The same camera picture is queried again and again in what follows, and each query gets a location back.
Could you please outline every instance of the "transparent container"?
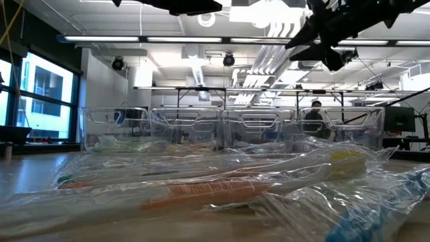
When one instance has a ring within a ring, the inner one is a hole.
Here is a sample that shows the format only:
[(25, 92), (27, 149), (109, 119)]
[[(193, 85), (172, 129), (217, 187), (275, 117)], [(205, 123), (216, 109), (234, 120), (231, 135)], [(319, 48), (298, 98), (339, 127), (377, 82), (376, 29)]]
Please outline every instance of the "transparent container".
[(380, 150), (384, 114), (381, 107), (303, 108), (296, 127), (302, 134), (316, 138), (333, 142), (353, 141)]
[(295, 113), (291, 109), (226, 110), (223, 112), (225, 145), (232, 149), (254, 147), (289, 152)]
[(175, 149), (217, 151), (223, 149), (221, 111), (214, 108), (154, 108), (150, 113), (151, 134), (157, 142)]
[(151, 141), (145, 108), (79, 109), (81, 148), (94, 152), (141, 152)]

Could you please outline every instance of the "man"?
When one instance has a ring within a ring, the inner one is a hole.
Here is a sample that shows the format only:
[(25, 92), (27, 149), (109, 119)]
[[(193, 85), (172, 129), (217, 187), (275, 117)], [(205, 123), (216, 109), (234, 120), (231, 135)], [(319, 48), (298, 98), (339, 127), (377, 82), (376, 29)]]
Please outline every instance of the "man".
[(312, 102), (312, 110), (307, 113), (304, 117), (305, 122), (310, 124), (305, 124), (304, 129), (309, 135), (315, 136), (317, 138), (329, 138), (330, 130), (326, 129), (324, 119), (319, 114), (321, 102), (316, 100)]

